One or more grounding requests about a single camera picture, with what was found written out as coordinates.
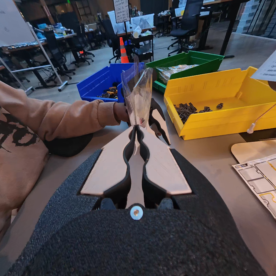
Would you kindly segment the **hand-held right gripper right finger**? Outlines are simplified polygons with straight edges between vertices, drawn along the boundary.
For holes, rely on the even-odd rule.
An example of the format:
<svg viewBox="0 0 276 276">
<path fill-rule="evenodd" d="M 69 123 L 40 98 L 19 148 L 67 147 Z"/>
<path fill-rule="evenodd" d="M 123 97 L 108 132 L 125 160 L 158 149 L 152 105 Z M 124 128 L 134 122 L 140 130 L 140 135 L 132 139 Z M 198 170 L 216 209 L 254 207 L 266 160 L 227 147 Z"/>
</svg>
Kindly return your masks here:
<svg viewBox="0 0 276 276">
<path fill-rule="evenodd" d="M 140 144 L 140 155 L 144 160 L 144 195 L 191 194 L 192 190 L 172 154 L 172 149 L 139 125 L 136 126 L 136 134 Z"/>
</svg>

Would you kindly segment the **heap of black connector pegs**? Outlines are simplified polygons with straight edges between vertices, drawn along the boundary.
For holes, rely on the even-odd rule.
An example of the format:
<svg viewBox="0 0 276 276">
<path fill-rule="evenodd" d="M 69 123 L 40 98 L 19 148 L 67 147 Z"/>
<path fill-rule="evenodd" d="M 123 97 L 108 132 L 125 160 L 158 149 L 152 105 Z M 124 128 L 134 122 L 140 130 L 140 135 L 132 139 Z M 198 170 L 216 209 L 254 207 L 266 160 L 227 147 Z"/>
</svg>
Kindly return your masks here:
<svg viewBox="0 0 276 276">
<path fill-rule="evenodd" d="M 179 115 L 181 122 L 185 124 L 189 118 L 189 116 L 193 114 L 198 114 L 198 113 L 207 113 L 207 112 L 212 112 L 213 110 L 210 109 L 209 106 L 205 106 L 203 110 L 197 111 L 197 108 L 192 104 L 192 103 L 185 103 L 185 104 L 179 104 L 173 105 L 177 114 Z"/>
</svg>

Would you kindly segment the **yellow storage bin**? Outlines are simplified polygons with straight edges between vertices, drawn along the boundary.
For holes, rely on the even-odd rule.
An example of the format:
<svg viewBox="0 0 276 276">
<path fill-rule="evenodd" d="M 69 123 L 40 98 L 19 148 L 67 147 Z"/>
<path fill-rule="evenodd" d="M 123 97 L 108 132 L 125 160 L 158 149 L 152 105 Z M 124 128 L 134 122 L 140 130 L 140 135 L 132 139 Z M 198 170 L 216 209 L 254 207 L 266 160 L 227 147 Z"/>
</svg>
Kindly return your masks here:
<svg viewBox="0 0 276 276">
<path fill-rule="evenodd" d="M 257 68 L 248 67 L 169 80 L 164 103 L 179 136 L 184 140 L 246 132 L 276 126 L 276 94 L 267 81 L 252 79 Z M 197 111 L 209 106 L 212 112 L 189 116 L 183 124 L 173 105 L 192 103 Z"/>
</svg>

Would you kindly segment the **blue storage bin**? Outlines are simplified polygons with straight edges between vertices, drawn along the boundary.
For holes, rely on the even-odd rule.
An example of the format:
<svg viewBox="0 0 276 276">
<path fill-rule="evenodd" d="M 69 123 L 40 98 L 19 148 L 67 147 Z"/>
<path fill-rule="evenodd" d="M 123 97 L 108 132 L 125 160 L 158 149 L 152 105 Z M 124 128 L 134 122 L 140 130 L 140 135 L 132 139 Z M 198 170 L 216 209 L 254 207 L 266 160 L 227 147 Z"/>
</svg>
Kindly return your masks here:
<svg viewBox="0 0 276 276">
<path fill-rule="evenodd" d="M 110 64 L 84 79 L 77 84 L 79 95 L 82 100 L 92 102 L 96 99 L 103 100 L 104 102 L 124 102 L 122 91 L 121 73 L 128 71 L 133 66 L 133 63 L 125 64 Z M 117 83 L 118 98 L 102 98 L 100 97 L 105 90 Z"/>
</svg>

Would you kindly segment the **dark office desk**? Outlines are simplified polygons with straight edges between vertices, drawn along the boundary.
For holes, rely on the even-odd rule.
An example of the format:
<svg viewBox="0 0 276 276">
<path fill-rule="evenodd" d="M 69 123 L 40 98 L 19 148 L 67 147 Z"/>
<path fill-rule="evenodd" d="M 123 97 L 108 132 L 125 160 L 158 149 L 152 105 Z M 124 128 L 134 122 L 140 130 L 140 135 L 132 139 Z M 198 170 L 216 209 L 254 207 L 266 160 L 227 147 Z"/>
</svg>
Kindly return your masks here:
<svg viewBox="0 0 276 276">
<path fill-rule="evenodd" d="M 233 27 L 234 27 L 234 24 L 236 21 L 236 17 L 238 15 L 238 11 L 240 9 L 240 5 L 242 3 L 246 3 L 248 1 L 249 0 L 203 1 L 202 7 L 204 7 L 204 11 L 209 11 L 209 15 L 207 15 L 207 17 L 204 19 L 198 50 L 201 51 L 201 50 L 205 50 L 205 49 L 207 49 L 207 50 L 212 49 L 212 47 L 205 47 L 209 28 L 210 28 L 212 13 L 213 13 L 212 6 L 222 4 L 222 3 L 227 3 L 230 8 L 230 13 L 229 13 L 230 22 L 229 22 L 228 29 L 226 31 L 222 46 L 221 46 L 220 53 L 219 53 L 219 55 L 225 56 L 225 52 L 226 52 L 226 49 L 227 49 L 227 46 L 228 46 L 228 43 L 230 40 L 230 36 L 231 36 L 232 30 L 233 30 Z"/>
</svg>

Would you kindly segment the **grey desk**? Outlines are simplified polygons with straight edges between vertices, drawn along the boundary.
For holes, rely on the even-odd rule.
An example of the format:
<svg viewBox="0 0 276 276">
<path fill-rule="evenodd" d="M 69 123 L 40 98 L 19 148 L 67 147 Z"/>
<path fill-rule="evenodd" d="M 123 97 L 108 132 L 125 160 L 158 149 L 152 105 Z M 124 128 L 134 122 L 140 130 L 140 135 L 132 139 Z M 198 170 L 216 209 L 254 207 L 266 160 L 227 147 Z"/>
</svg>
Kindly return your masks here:
<svg viewBox="0 0 276 276">
<path fill-rule="evenodd" d="M 167 123 L 171 147 L 181 153 L 215 187 L 230 210 L 247 247 L 268 275 L 275 275 L 275 219 L 232 165 L 237 161 L 231 147 L 244 140 L 239 134 L 183 140 L 167 113 L 163 96 L 153 91 Z M 1 275 L 17 259 L 29 241 L 45 205 L 59 185 L 95 150 L 101 148 L 127 128 L 126 123 L 106 127 L 94 134 L 91 142 L 76 156 L 63 158 L 51 155 L 41 177 L 20 208 L 1 242 Z"/>
</svg>

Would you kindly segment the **white printed booklet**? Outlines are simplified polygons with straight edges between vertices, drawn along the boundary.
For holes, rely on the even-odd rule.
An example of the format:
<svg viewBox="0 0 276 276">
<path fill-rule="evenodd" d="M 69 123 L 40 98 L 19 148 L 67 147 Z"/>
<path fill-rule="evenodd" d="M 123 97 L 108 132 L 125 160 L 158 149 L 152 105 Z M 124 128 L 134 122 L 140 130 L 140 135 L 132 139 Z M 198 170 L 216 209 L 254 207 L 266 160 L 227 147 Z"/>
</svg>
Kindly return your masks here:
<svg viewBox="0 0 276 276">
<path fill-rule="evenodd" d="M 276 51 L 251 76 L 252 79 L 276 82 Z"/>
</svg>

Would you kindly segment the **green storage bin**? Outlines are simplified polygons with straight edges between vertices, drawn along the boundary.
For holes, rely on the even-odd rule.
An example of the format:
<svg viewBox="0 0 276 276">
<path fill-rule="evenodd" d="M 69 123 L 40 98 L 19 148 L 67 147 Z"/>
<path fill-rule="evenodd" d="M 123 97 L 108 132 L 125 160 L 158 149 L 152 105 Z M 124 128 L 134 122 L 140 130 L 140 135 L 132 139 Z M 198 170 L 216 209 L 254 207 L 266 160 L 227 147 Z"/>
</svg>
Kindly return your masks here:
<svg viewBox="0 0 276 276">
<path fill-rule="evenodd" d="M 166 85 L 158 77 L 158 72 L 156 67 L 171 67 L 180 64 L 198 64 L 197 67 L 185 70 L 182 73 L 176 73 L 171 76 L 171 79 L 178 79 L 184 77 L 190 77 L 200 74 L 207 74 L 218 71 L 224 56 L 197 52 L 197 51 L 188 51 L 188 53 L 180 53 L 171 57 L 166 57 L 157 61 L 149 62 L 146 64 L 146 67 L 153 68 L 156 72 L 157 79 L 153 81 L 153 88 L 164 94 L 166 90 Z"/>
</svg>

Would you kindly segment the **white sign board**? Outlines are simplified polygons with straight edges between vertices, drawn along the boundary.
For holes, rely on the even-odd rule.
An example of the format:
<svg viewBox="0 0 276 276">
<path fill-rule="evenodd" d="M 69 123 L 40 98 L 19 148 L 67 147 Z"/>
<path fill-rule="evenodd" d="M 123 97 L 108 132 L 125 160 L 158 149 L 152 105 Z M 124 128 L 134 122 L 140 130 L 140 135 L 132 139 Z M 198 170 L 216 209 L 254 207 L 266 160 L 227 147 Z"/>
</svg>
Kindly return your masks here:
<svg viewBox="0 0 276 276">
<path fill-rule="evenodd" d="M 116 23 L 124 23 L 130 21 L 129 1 L 113 0 Z"/>
</svg>

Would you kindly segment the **clear bag of parts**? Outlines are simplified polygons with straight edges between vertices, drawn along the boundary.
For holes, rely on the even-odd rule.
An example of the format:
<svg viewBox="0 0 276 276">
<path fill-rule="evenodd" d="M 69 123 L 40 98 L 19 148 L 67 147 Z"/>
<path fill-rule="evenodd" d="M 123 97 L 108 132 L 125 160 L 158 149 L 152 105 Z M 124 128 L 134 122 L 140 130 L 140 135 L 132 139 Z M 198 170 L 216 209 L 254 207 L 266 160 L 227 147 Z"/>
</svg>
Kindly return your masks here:
<svg viewBox="0 0 276 276">
<path fill-rule="evenodd" d="M 156 70 L 158 72 L 158 77 L 166 85 L 167 82 L 171 79 L 171 76 L 173 74 L 182 73 L 185 70 L 188 70 L 197 66 L 198 64 L 192 64 L 192 65 L 180 64 L 180 65 L 175 65 L 171 67 L 156 67 Z"/>
</svg>

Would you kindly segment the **whiteboard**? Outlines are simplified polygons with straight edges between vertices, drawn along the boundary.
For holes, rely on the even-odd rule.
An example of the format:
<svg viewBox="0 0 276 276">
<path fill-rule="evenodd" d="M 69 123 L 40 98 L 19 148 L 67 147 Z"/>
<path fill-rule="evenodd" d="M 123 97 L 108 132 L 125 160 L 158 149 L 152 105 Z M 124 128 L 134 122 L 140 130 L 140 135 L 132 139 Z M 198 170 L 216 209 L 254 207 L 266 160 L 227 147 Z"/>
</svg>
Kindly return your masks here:
<svg viewBox="0 0 276 276">
<path fill-rule="evenodd" d="M 12 0 L 0 1 L 0 46 L 35 41 L 35 38 Z"/>
</svg>

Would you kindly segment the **white table leg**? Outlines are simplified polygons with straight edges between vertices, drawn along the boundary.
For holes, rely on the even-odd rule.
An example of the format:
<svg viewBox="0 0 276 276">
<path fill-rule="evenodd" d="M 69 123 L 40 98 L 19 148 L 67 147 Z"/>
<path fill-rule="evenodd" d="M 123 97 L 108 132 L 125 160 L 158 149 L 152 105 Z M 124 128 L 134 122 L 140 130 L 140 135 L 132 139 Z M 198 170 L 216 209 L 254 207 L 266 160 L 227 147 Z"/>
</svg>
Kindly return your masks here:
<svg viewBox="0 0 276 276">
<path fill-rule="evenodd" d="M 18 48 L 9 49 L 9 53 L 18 56 L 26 61 L 28 67 L 25 68 L 25 71 L 32 71 L 41 84 L 41 86 L 37 86 L 35 89 L 57 88 L 57 90 L 61 92 L 64 89 L 64 87 L 68 85 L 67 81 L 62 81 L 62 79 L 60 78 L 59 73 L 63 72 L 61 69 L 61 64 L 56 60 L 55 65 L 57 65 L 57 67 L 54 66 L 54 64 L 52 63 L 52 60 L 54 60 L 54 56 L 52 54 L 50 54 L 50 57 L 48 56 L 46 50 L 43 47 L 43 44 L 37 37 L 36 31 L 41 32 L 41 30 L 34 28 L 29 22 L 27 22 L 24 19 L 22 14 L 20 15 L 23 18 L 25 25 L 28 26 L 27 29 L 32 34 L 33 40 L 30 42 L 28 41 L 21 44 L 17 44 L 16 46 L 18 46 Z M 34 63 L 34 57 L 31 54 L 33 54 L 33 51 L 38 48 L 40 48 L 41 53 L 47 61 L 39 66 L 36 66 L 36 63 Z M 53 78 L 48 78 L 48 80 L 55 82 L 55 79 L 58 78 L 60 82 L 59 86 L 57 84 L 48 85 L 46 81 L 43 79 L 43 77 L 40 75 L 39 70 L 45 70 L 49 67 L 51 67 L 51 70 L 53 72 Z"/>
</svg>

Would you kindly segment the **heap of dark mixed parts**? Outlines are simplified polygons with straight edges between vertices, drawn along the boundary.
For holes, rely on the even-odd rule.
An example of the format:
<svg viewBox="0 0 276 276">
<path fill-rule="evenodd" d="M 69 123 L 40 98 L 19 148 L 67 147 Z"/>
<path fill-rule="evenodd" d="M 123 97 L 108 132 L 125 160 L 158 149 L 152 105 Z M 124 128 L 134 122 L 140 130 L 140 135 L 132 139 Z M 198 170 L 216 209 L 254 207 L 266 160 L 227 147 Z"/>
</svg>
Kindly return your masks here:
<svg viewBox="0 0 276 276">
<path fill-rule="evenodd" d="M 103 91 L 101 95 L 97 96 L 98 98 L 108 98 L 108 99 L 118 99 L 118 90 L 116 86 L 110 87 Z"/>
</svg>

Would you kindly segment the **black cart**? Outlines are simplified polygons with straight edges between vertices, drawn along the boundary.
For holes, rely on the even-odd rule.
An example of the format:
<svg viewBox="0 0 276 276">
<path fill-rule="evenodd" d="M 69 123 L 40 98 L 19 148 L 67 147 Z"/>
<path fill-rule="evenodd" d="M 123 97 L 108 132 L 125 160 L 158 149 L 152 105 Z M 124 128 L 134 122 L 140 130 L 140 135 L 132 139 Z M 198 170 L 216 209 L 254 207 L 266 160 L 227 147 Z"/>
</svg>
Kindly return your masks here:
<svg viewBox="0 0 276 276">
<path fill-rule="evenodd" d="M 144 63 L 154 61 L 154 35 L 152 32 L 144 32 L 137 38 L 131 35 L 131 42 L 134 59 Z"/>
</svg>

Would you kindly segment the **clear plastic bag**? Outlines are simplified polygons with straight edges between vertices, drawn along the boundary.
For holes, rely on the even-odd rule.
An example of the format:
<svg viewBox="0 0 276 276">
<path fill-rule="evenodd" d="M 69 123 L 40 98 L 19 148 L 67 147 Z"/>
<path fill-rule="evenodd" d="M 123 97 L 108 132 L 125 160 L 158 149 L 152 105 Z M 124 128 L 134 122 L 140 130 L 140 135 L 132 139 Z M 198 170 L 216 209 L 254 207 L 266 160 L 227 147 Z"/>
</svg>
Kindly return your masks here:
<svg viewBox="0 0 276 276">
<path fill-rule="evenodd" d="M 155 136 L 155 132 L 149 126 L 152 77 L 153 69 L 140 63 L 136 55 L 132 67 L 121 73 L 123 96 L 130 125 L 140 125 Z"/>
</svg>

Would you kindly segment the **person's left forearm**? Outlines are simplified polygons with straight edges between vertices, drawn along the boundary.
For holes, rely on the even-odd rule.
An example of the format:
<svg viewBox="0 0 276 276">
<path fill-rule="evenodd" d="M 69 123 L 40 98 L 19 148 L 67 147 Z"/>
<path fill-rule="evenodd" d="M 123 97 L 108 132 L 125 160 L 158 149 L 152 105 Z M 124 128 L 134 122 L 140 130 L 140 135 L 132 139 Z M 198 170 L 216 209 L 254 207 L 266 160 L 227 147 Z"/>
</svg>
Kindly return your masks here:
<svg viewBox="0 0 276 276">
<path fill-rule="evenodd" d="M 1 107 L 42 140 L 66 139 L 116 126 L 112 102 L 79 100 L 73 104 L 27 97 L 23 90 L 0 84 Z"/>
</svg>

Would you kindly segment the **orange traffic cone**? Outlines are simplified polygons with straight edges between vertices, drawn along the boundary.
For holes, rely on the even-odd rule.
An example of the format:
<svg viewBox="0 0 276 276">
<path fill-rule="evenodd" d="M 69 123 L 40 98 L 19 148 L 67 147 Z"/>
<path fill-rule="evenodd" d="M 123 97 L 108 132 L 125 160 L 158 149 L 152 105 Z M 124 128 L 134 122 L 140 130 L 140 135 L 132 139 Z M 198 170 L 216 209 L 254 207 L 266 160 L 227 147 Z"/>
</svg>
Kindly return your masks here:
<svg viewBox="0 0 276 276">
<path fill-rule="evenodd" d="M 121 63 L 122 64 L 128 64 L 129 59 L 128 59 L 128 55 L 126 53 L 126 49 L 125 49 L 124 41 L 123 41 L 122 37 L 119 38 L 119 41 L 120 41 Z"/>
</svg>

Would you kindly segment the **person's left hand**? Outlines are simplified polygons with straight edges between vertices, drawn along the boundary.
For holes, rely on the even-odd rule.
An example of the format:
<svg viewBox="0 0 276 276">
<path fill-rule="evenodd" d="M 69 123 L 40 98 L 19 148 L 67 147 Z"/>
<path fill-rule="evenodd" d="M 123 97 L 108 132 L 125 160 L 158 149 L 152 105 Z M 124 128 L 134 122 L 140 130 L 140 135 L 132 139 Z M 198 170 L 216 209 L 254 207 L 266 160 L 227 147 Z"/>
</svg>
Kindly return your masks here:
<svg viewBox="0 0 276 276">
<path fill-rule="evenodd" d="M 130 123 L 128 111 L 124 103 L 114 103 L 113 113 L 115 120 L 120 124 L 121 122 Z"/>
</svg>

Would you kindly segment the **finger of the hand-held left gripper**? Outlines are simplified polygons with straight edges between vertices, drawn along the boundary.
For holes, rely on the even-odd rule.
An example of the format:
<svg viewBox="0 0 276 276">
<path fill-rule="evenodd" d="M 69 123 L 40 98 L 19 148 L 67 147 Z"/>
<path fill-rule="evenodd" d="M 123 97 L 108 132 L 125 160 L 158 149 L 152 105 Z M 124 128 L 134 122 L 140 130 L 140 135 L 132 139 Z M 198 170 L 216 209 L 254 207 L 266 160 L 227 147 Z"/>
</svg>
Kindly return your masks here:
<svg viewBox="0 0 276 276">
<path fill-rule="evenodd" d="M 164 113 L 160 105 L 153 98 L 151 98 L 148 125 L 150 133 L 154 134 L 158 139 L 162 136 L 164 141 L 168 145 L 171 145 Z"/>
</svg>

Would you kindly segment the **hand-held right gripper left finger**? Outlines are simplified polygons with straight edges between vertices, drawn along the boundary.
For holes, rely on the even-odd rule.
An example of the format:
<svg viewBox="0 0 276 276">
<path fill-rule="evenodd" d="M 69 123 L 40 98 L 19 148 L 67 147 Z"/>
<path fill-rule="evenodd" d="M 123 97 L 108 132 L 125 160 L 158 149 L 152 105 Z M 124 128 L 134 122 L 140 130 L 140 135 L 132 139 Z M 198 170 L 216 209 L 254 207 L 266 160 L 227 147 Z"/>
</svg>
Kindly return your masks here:
<svg viewBox="0 0 276 276">
<path fill-rule="evenodd" d="M 131 188 L 129 160 L 134 153 L 136 127 L 131 126 L 100 151 L 84 185 L 82 195 L 127 197 Z"/>
</svg>

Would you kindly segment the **black office chair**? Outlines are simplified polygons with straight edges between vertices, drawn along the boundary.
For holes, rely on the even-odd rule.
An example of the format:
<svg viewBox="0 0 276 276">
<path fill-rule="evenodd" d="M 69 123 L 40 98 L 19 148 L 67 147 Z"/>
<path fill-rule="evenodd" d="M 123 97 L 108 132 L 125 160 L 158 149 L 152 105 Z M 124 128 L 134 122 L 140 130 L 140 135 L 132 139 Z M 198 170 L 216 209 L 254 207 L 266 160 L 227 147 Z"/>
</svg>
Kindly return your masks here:
<svg viewBox="0 0 276 276">
<path fill-rule="evenodd" d="M 68 39 L 68 45 L 71 49 L 71 52 L 73 54 L 73 57 L 75 61 L 71 62 L 71 64 L 74 64 L 76 67 L 79 68 L 79 64 L 87 62 L 88 65 L 90 65 L 89 60 L 94 62 L 92 58 L 88 58 L 88 55 L 94 55 L 90 52 L 87 52 L 85 50 L 85 43 L 83 42 L 83 39 L 81 36 L 72 36 Z"/>
<path fill-rule="evenodd" d="M 199 16 L 202 9 L 203 0 L 187 0 L 184 13 L 181 19 L 181 26 L 171 31 L 171 36 L 177 38 L 179 49 L 168 53 L 168 57 L 172 53 L 180 54 L 188 52 L 188 44 L 191 36 L 196 35 L 198 31 Z"/>
</svg>

